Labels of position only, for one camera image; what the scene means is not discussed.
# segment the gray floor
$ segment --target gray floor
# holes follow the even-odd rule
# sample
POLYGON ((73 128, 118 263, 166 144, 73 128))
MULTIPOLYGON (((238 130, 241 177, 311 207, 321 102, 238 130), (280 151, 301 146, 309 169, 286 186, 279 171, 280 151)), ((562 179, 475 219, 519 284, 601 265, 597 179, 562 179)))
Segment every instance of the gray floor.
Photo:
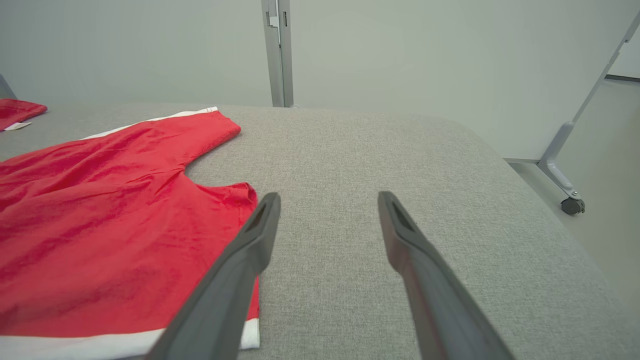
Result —
POLYGON ((640 83, 606 80, 589 103, 558 164, 585 200, 564 214, 566 195, 536 165, 511 166, 554 210, 640 317, 640 83))

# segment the clothing tag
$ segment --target clothing tag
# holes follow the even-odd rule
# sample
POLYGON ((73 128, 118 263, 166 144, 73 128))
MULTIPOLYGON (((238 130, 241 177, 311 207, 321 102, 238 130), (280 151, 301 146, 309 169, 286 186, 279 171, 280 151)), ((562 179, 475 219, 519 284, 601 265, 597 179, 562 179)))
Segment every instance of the clothing tag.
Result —
POLYGON ((30 122, 14 122, 13 124, 7 126, 4 130, 5 131, 18 130, 18 129, 22 129, 27 125, 31 125, 31 123, 30 122))

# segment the black wheel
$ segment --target black wheel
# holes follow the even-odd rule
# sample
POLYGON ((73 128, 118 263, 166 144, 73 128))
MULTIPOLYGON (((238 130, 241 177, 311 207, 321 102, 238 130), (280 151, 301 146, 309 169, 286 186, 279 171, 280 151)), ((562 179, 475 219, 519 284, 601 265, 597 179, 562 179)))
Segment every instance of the black wheel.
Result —
POLYGON ((562 207, 562 211, 569 215, 575 215, 584 212, 584 201, 576 200, 571 197, 562 201, 560 203, 560 206, 562 207))

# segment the whiteboard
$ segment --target whiteboard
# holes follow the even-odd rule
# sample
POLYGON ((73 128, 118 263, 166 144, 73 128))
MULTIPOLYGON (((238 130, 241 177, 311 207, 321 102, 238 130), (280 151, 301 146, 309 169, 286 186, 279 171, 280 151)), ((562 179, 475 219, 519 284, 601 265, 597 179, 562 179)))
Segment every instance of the whiteboard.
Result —
POLYGON ((22 100, 271 106, 260 1, 0 5, 0 73, 22 100))
POLYGON ((622 45, 620 55, 609 69, 609 75, 640 79, 640 36, 634 35, 622 45))
POLYGON ((505 158, 540 159, 638 0, 296 0, 294 102, 461 122, 505 158))

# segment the red fabric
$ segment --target red fabric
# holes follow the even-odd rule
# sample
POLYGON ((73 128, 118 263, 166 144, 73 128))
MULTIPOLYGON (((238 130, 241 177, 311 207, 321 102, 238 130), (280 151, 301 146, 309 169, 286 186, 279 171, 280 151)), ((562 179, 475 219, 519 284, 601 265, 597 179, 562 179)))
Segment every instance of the red fabric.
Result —
POLYGON ((23 122, 47 111, 47 107, 33 102, 0 99, 0 131, 16 122, 23 122))
POLYGON ((257 205, 247 183, 206 187, 184 174, 239 132, 215 111, 0 163, 0 334, 166 327, 257 205))

